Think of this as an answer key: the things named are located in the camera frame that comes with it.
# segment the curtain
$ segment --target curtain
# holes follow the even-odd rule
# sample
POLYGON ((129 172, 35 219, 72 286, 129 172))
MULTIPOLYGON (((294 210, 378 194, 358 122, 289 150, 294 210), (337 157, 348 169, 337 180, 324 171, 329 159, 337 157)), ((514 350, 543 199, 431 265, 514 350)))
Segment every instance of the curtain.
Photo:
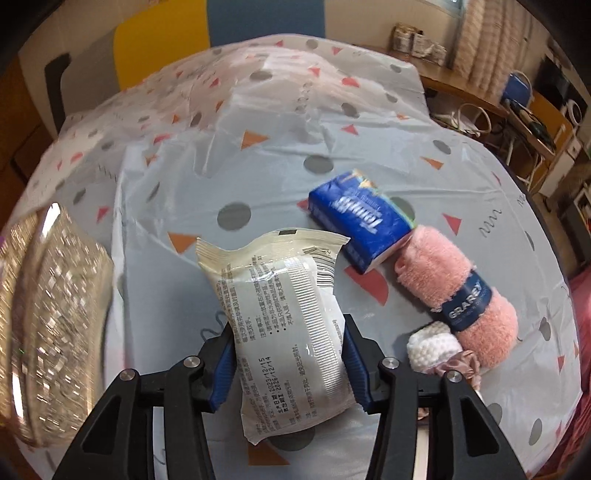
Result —
POLYGON ((517 0, 469 0, 453 70, 499 102, 532 19, 517 0))

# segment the blue tissue pack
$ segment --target blue tissue pack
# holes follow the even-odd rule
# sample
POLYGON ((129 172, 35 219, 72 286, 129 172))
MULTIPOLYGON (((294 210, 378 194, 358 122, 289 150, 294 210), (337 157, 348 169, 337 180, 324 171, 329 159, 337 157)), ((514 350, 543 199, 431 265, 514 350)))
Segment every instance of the blue tissue pack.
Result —
POLYGON ((361 273, 388 258, 415 227, 395 203, 357 170, 312 190, 308 209, 324 228, 351 238, 345 251, 361 273))

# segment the pink towel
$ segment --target pink towel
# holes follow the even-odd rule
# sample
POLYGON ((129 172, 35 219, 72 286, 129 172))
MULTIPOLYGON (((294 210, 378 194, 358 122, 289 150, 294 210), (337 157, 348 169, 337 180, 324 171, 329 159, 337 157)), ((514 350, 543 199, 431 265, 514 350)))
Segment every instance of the pink towel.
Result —
MULTIPOLYGON (((432 309, 440 309, 464 285, 473 264, 442 233, 419 225, 394 265, 398 281, 432 309)), ((517 339, 513 305, 491 288, 492 298, 478 320, 456 337, 483 367, 493 368, 509 356, 517 339)))

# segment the navy blue towel label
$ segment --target navy blue towel label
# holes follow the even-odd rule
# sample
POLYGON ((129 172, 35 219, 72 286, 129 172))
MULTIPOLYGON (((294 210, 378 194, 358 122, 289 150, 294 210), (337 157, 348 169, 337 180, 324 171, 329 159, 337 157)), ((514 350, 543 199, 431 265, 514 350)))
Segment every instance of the navy blue towel label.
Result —
POLYGON ((478 320, 488 307, 491 297, 491 288, 472 270, 462 288, 454 293, 451 300, 441 305, 441 310, 451 329, 461 332, 478 320))

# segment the bolt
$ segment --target bolt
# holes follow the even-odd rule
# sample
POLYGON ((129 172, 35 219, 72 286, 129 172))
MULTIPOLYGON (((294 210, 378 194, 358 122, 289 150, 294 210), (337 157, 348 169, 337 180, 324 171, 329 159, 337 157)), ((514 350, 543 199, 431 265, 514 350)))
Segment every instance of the bolt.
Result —
POLYGON ((462 374, 456 370, 450 370, 445 374, 447 379, 452 383, 459 383, 462 381, 462 374))
POLYGON ((119 374, 119 378, 121 380, 123 380, 124 382, 128 382, 129 380, 132 380, 134 377, 135 377, 135 370, 132 370, 130 368, 128 368, 127 370, 123 370, 119 374))
POLYGON ((387 356, 382 360, 382 365, 386 367, 388 370, 394 370, 398 368, 400 362, 396 360, 393 356, 387 356))
POLYGON ((198 356, 188 356, 184 361, 183 365, 187 368, 195 368, 201 365, 201 360, 198 356))

